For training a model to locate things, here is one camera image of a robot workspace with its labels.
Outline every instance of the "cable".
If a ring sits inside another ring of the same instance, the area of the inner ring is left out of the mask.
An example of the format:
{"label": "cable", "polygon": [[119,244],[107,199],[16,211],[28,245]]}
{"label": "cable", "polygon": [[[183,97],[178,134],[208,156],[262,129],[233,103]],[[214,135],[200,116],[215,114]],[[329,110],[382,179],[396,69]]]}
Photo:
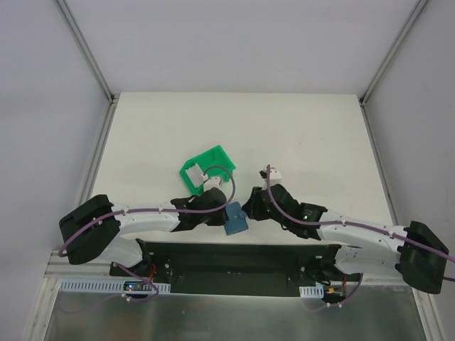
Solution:
{"label": "cable", "polygon": [[322,305],[321,307],[318,307],[316,309],[308,308],[306,305],[303,304],[303,302],[302,302],[301,305],[304,307],[304,309],[306,311],[309,311],[310,313],[316,313],[316,312],[321,311],[321,310],[323,310],[325,308],[331,308],[331,307],[339,307],[339,308],[341,308],[344,304],[346,304],[347,302],[349,302],[352,299],[352,297],[355,295],[355,293],[358,292],[358,289],[360,288],[360,285],[362,284],[362,281],[363,281],[363,274],[360,274],[360,278],[358,279],[358,282],[357,282],[357,285],[355,286],[355,288],[346,296],[346,298],[344,300],[342,300],[339,303],[325,304],[325,305]]}
{"label": "cable", "polygon": [[[232,181],[232,194],[224,204],[222,204],[218,207],[215,207],[215,208],[210,208],[208,210],[180,210],[180,209],[176,209],[176,208],[162,208],[161,209],[161,208],[157,208],[157,207],[150,207],[150,208],[135,208],[135,209],[127,211],[127,213],[129,214],[129,213],[144,213],[144,212],[177,212],[177,213],[207,214],[207,213],[216,212],[218,210],[222,210],[223,208],[225,208],[226,206],[228,206],[230,204],[232,199],[234,199],[235,181],[234,181],[234,178],[233,178],[231,172],[223,166],[210,166],[210,167],[206,168],[206,170],[204,171],[204,175],[210,169],[213,169],[213,168],[219,168],[219,169],[222,169],[223,171],[225,171],[227,173],[227,175],[229,176],[230,180]],[[68,238],[68,240],[65,243],[63,243],[62,247],[59,248],[59,250],[58,250],[58,256],[66,257],[67,254],[64,254],[63,252],[66,250],[68,245],[70,245],[76,238],[78,238],[82,233],[84,233],[87,229],[91,228],[93,225],[95,225],[98,222],[101,222],[102,220],[105,220],[107,218],[114,217],[116,215],[123,215],[123,214],[125,214],[125,211],[119,210],[119,211],[107,213],[106,215],[102,215],[101,217],[98,217],[97,219],[92,220],[91,222],[89,222],[88,224],[83,226],[81,229],[79,229],[76,233],[74,233],[70,238]]]}
{"label": "cable", "polygon": [[[389,234],[389,232],[384,231],[383,229],[379,229],[379,228],[374,227],[374,226],[362,224],[362,223],[359,223],[359,222],[348,222],[348,221],[342,222],[342,221],[339,221],[339,220],[332,220],[332,221],[329,221],[329,222],[306,222],[306,221],[303,221],[303,220],[298,220],[298,219],[292,217],[291,215],[288,215],[285,211],[283,211],[283,209],[278,205],[278,202],[273,197],[272,189],[270,188],[270,165],[267,165],[266,184],[267,184],[267,193],[269,194],[269,197],[270,197],[270,200],[272,201],[273,206],[275,206],[275,208],[282,215],[284,215],[287,219],[291,220],[292,222],[295,222],[295,223],[300,224],[300,225],[306,225],[306,226],[320,226],[320,225],[333,225],[334,224],[334,225],[350,225],[350,226],[360,227],[362,229],[367,229],[369,231],[377,232],[377,233],[380,233],[382,235],[389,236],[391,238],[397,238],[398,240],[402,240],[404,242],[407,242],[408,244],[411,244],[411,245],[414,245],[416,247],[419,247],[420,249],[423,249],[425,251],[428,251],[428,252],[431,252],[433,254],[436,254],[437,256],[440,256],[440,257],[450,261],[451,263],[455,264],[455,257],[453,257],[453,256],[445,254],[444,252],[436,250],[436,249],[434,249],[432,247],[428,247],[425,244],[416,242],[415,240],[400,236],[399,234],[396,234],[394,232],[392,234]],[[451,278],[451,277],[444,277],[444,280],[455,282],[455,278]]]}
{"label": "cable", "polygon": [[159,290],[158,288],[150,281],[146,280],[145,278],[142,278],[141,276],[136,275],[134,272],[130,271],[127,267],[119,264],[119,263],[113,263],[113,265],[117,265],[121,270],[129,274],[131,277],[137,278],[140,281],[143,281],[145,284],[151,286],[153,289],[155,289],[155,293],[148,295],[145,298],[134,298],[134,297],[128,297],[127,302],[133,301],[133,302],[145,302],[145,301],[150,301],[151,299],[157,297]]}
{"label": "cable", "polygon": [[150,271],[150,276],[148,277],[147,281],[150,281],[150,282],[151,282],[151,280],[154,279],[155,272],[156,272],[156,266],[155,266],[155,264],[152,264],[152,265],[151,265],[150,270],[151,270],[151,271]]}
{"label": "cable", "polygon": [[57,310],[58,311],[61,311],[62,313],[64,313],[65,315],[77,315],[77,314],[81,314],[81,313],[86,313],[87,311],[90,311],[92,310],[93,308],[98,308],[98,306],[100,306],[101,304],[103,304],[104,302],[110,300],[111,298],[114,298],[114,297],[119,297],[121,298],[122,297],[122,294],[120,293],[114,293],[112,295],[109,295],[109,296],[106,296],[104,297],[102,300],[99,300],[98,302],[92,304],[91,306],[89,307],[86,307],[86,308],[83,308],[83,309],[79,309],[79,310],[74,310],[74,311],[68,311],[68,310],[65,310],[62,308],[62,293],[60,293],[60,295],[57,297],[57,302],[56,302],[56,305],[57,305]]}

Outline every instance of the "metal surface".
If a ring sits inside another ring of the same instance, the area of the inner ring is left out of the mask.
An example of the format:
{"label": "metal surface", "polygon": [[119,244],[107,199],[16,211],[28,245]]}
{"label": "metal surface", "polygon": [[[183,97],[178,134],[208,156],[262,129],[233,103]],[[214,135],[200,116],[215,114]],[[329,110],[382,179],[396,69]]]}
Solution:
{"label": "metal surface", "polygon": [[100,135],[98,136],[95,149],[90,158],[90,167],[85,176],[84,185],[80,194],[78,206],[90,199],[93,186],[97,177],[98,168],[100,167],[102,153],[106,146],[107,136],[111,128],[112,120],[114,119],[115,109],[117,108],[117,98],[114,98],[107,109],[105,120],[102,123]]}
{"label": "metal surface", "polygon": [[368,138],[370,139],[371,149],[373,150],[373,155],[375,157],[376,166],[378,167],[379,177],[380,177],[381,183],[382,183],[382,189],[384,190],[385,199],[387,201],[387,206],[389,207],[389,211],[390,211],[390,217],[392,218],[393,224],[398,225],[397,213],[395,212],[395,209],[393,207],[389,188],[387,186],[387,182],[385,181],[384,168],[382,166],[381,157],[379,154],[378,143],[376,142],[373,130],[371,129],[370,122],[368,121],[368,116],[367,116],[365,107],[361,103],[360,103],[360,109],[362,110],[363,120],[365,121],[365,128],[367,129]]}
{"label": "metal surface", "polygon": [[87,63],[90,71],[92,72],[93,76],[95,77],[98,85],[100,86],[101,90],[104,92],[108,101],[113,100],[113,94],[109,85],[106,82],[105,77],[103,76],[100,67],[98,66],[95,57],[93,56],[90,48],[88,47],[87,41],[82,34],[82,31],[79,28],[79,25],[76,22],[73,13],[71,13],[70,7],[68,6],[66,0],[54,0],[55,5],[58,7],[58,10],[62,14],[63,18],[65,19],[68,28],[70,29],[71,35],[73,36],[79,51],[82,53],[82,56]]}
{"label": "metal surface", "polygon": [[422,14],[423,10],[425,7],[427,7],[427,4],[430,2],[430,0],[418,0],[418,2],[415,4],[414,8],[411,10],[411,13],[407,17],[405,24],[401,28],[400,32],[398,33],[397,37],[393,41],[392,45],[390,46],[389,50],[385,54],[384,59],[382,60],[378,71],[376,71],[373,79],[371,80],[370,84],[368,85],[365,94],[360,98],[360,101],[362,105],[365,105],[365,103],[370,99],[372,93],[375,91],[375,88],[377,87],[379,81],[382,79],[382,76],[387,72],[390,63],[393,61],[394,57],[398,54],[400,51],[400,48],[404,41],[406,40],[406,37],[414,27],[414,25],[417,22],[417,19],[420,17]]}
{"label": "metal surface", "polygon": [[41,341],[46,336],[48,324],[57,298],[60,279],[45,278],[41,283],[38,300],[33,308],[24,340]]}
{"label": "metal surface", "polygon": [[[382,166],[378,144],[375,140],[370,122],[368,121],[368,115],[365,110],[365,105],[360,103],[360,108],[362,109],[362,115],[365,120],[365,126],[368,132],[368,137],[370,138],[371,148],[375,156],[376,164],[378,165],[379,176],[381,179],[382,187],[384,188],[385,198],[387,200],[387,205],[390,210],[390,216],[392,218],[393,224],[398,225],[397,213],[395,212],[387,181],[385,180],[384,168]],[[420,320],[423,325],[427,340],[428,341],[445,340],[446,336],[444,334],[444,329],[439,318],[438,310],[436,307],[436,303],[434,302],[433,295],[429,295],[428,293],[423,293],[415,289],[412,289],[412,293],[414,295],[415,301],[417,302]]]}
{"label": "metal surface", "polygon": [[[65,293],[61,306],[79,310],[105,296]],[[113,298],[77,315],[54,311],[45,340],[425,340],[409,288],[362,286],[341,309],[305,309],[320,305],[299,298],[166,295],[146,303]]]}

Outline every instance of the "blue block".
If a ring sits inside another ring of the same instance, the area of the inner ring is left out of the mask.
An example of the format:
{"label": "blue block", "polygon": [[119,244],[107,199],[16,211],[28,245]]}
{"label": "blue block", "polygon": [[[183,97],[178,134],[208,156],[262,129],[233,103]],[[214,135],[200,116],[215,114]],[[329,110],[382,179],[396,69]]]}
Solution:
{"label": "blue block", "polygon": [[228,206],[226,206],[226,213],[229,217],[229,221],[225,224],[227,236],[248,229],[248,223],[246,220],[247,215],[242,211],[242,206],[240,206],[238,201],[231,202]]}

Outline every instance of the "red wire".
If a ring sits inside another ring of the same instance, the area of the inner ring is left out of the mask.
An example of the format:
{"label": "red wire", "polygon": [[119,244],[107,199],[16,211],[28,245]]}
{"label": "red wire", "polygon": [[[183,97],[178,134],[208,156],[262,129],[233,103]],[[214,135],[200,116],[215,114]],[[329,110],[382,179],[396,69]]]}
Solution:
{"label": "red wire", "polygon": [[156,273],[156,266],[155,264],[152,264],[151,265],[151,273],[150,273],[150,276],[148,277],[148,281],[151,282],[151,280],[153,279],[153,277],[155,276],[155,273]]}

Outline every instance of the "small white object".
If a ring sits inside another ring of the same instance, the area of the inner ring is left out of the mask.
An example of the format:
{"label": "small white object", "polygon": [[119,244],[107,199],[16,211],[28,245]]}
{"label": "small white object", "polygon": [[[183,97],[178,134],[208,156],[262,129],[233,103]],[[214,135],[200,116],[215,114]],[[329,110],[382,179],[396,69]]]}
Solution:
{"label": "small white object", "polygon": [[198,188],[203,184],[203,174],[204,172],[200,169],[198,164],[191,166],[188,169],[185,169],[186,175],[190,178],[191,183],[195,188]]}
{"label": "small white object", "polygon": [[[267,166],[265,166],[262,171],[264,171],[266,173],[267,172]],[[273,185],[277,185],[277,184],[281,183],[281,181],[283,180],[282,174],[279,172],[279,170],[277,170],[275,167],[271,167],[271,166],[270,166],[269,178],[270,178],[270,186],[271,187]],[[265,181],[265,184],[264,184],[264,187],[262,187],[262,190],[266,190],[267,189],[267,179],[264,179],[264,181]]]}
{"label": "small white object", "polygon": [[299,287],[301,298],[323,298],[324,287],[321,284],[316,286],[301,286]]}

